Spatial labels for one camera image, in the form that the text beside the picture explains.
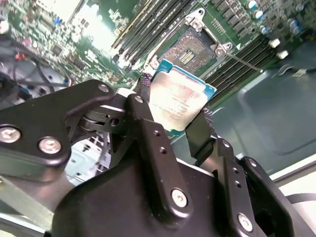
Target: silver screw head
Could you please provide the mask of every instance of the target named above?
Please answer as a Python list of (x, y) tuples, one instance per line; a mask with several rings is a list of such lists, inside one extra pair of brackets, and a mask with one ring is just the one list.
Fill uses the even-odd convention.
[(61, 144), (54, 138), (44, 138), (39, 142), (39, 149), (46, 154), (55, 154), (61, 150)]
[(143, 103), (143, 102), (144, 102), (143, 99), (142, 99), (142, 97), (140, 97), (140, 96), (135, 96), (135, 100), (136, 100), (137, 102), (139, 102), (139, 103)]
[(257, 167), (257, 164), (253, 160), (249, 159), (249, 162), (253, 167)]
[(174, 203), (178, 207), (185, 207), (188, 204), (187, 197), (185, 196), (185, 194), (182, 191), (180, 191), (178, 189), (172, 190), (171, 197), (172, 197)]
[(19, 140), (21, 133), (14, 127), (0, 128), (0, 141), (5, 143), (13, 143)]
[(238, 221), (241, 224), (241, 226), (248, 232), (252, 232), (253, 227), (252, 224), (250, 222), (250, 220), (242, 213), (238, 214)]
[(99, 89), (102, 90), (103, 92), (109, 92), (109, 89), (106, 85), (100, 84)]

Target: black cable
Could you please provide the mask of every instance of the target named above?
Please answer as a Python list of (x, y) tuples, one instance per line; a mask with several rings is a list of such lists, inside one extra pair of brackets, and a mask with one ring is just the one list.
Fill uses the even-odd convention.
[[(38, 70), (38, 72), (39, 72), (40, 78), (41, 78), (45, 83), (50, 84), (50, 81), (47, 79), (47, 77), (46, 77), (45, 74), (43, 73), (43, 71), (42, 71), (42, 69), (41, 69), (41, 67), (40, 67), (40, 63), (39, 63), (37, 60), (35, 61), (35, 65), (36, 65), (36, 68), (37, 68), (37, 70)], [(53, 86), (49, 86), (48, 88), (49, 88), (49, 92), (50, 92), (50, 93), (55, 92), (55, 89), (54, 89)]]
[(62, 83), (53, 83), (50, 82), (49, 84), (45, 82), (37, 82), (37, 81), (28, 81), (28, 80), (18, 80), (20, 85), (32, 85), (32, 86), (56, 86), (56, 87), (68, 87), (66, 84)]

